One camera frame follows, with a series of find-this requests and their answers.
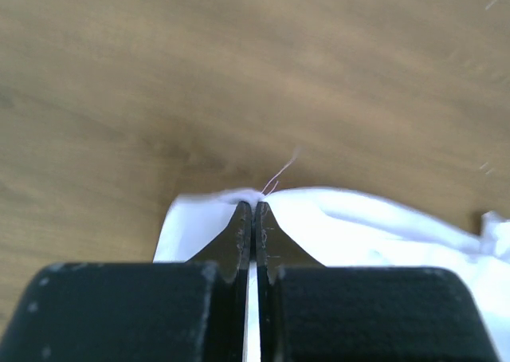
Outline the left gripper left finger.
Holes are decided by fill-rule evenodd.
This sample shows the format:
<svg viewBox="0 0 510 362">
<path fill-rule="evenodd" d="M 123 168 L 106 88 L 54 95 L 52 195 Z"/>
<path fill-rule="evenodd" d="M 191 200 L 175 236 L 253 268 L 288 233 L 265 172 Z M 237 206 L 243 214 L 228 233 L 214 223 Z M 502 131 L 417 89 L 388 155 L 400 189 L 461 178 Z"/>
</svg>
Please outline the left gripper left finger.
<svg viewBox="0 0 510 362">
<path fill-rule="evenodd" d="M 194 260 L 54 263 L 1 339 L 4 361 L 243 361 L 252 211 Z"/>
</svg>

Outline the white t shirt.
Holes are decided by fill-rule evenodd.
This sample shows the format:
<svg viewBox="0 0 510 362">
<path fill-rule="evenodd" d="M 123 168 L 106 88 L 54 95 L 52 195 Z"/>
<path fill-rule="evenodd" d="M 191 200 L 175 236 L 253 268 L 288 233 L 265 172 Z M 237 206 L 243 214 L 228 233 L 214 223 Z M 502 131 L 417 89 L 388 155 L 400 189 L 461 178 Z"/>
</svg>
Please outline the white t shirt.
<svg viewBox="0 0 510 362">
<path fill-rule="evenodd" d="M 282 229 L 324 266 L 432 266 L 456 273 L 469 287 L 499 358 L 509 358 L 509 221 L 489 211 L 470 234 L 392 200 L 334 187 L 278 190 L 270 179 L 251 188 L 180 195 L 170 205 L 156 262 L 186 262 L 228 225 L 239 203 L 267 203 Z"/>
</svg>

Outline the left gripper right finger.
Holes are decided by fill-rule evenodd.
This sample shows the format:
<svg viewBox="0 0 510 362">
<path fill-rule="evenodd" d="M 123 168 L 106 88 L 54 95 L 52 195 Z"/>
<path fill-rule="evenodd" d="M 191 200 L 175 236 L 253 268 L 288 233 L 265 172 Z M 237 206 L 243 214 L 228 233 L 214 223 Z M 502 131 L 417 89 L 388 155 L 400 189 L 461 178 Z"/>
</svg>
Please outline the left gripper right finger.
<svg viewBox="0 0 510 362">
<path fill-rule="evenodd" d="M 325 267 L 254 213 L 263 361 L 496 361 L 472 294 L 430 267 Z"/>
</svg>

